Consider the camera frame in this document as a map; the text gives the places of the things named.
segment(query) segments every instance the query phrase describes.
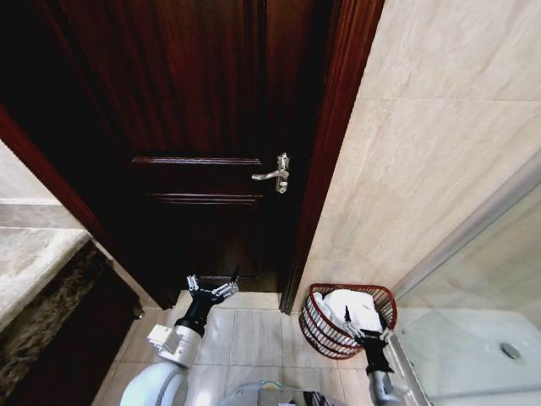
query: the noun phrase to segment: shower enclosure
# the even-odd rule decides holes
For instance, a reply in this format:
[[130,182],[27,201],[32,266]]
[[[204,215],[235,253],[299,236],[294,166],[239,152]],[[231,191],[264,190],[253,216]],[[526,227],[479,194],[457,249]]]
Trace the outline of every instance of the shower enclosure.
[[540,172],[511,179],[396,292],[396,337],[433,405],[541,404]]

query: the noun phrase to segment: door frame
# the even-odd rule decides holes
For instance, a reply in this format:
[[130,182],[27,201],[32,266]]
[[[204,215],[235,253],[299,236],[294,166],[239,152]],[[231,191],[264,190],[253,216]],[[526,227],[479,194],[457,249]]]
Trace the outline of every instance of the door frame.
[[291,269],[280,300],[280,310],[286,314],[291,313],[297,296],[384,1],[343,0],[335,10],[336,28],[329,49],[330,57],[327,58],[329,65],[317,118],[314,151]]
[[[291,312],[297,295],[384,1],[337,0],[333,5],[314,149],[303,192],[291,266],[281,293],[280,310],[287,314]],[[94,103],[99,106],[99,101],[94,100]],[[0,128],[7,129],[3,131],[5,144],[120,264],[127,270],[136,268],[137,264],[133,263],[123,244],[108,232],[107,225],[81,199],[30,137],[7,114],[0,116],[3,116],[0,118]],[[165,295],[157,292],[149,294],[162,308],[172,305],[171,299]]]

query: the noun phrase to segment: silver door lever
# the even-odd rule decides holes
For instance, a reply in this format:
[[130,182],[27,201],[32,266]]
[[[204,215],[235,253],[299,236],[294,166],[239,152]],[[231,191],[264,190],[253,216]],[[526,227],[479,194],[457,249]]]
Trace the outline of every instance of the silver door lever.
[[253,180],[267,180],[270,178],[276,178],[276,191],[278,193],[286,193],[287,190],[287,178],[289,178],[289,157],[286,152],[278,156],[278,169],[269,173],[254,173],[252,175]]

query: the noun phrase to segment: shower drain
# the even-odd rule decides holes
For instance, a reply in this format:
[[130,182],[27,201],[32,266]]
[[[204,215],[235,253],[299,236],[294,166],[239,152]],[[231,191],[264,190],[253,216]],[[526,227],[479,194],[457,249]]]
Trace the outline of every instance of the shower drain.
[[518,351],[518,349],[516,349],[509,343],[500,343],[500,349],[502,353],[504,353],[511,359],[521,358],[521,353]]

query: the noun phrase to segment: marble wall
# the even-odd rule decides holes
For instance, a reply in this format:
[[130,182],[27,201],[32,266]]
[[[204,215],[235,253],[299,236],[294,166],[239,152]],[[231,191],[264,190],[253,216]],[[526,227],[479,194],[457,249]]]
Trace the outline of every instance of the marble wall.
[[387,0],[295,307],[392,288],[541,148],[541,3]]
[[34,174],[0,140],[0,203],[59,204]]

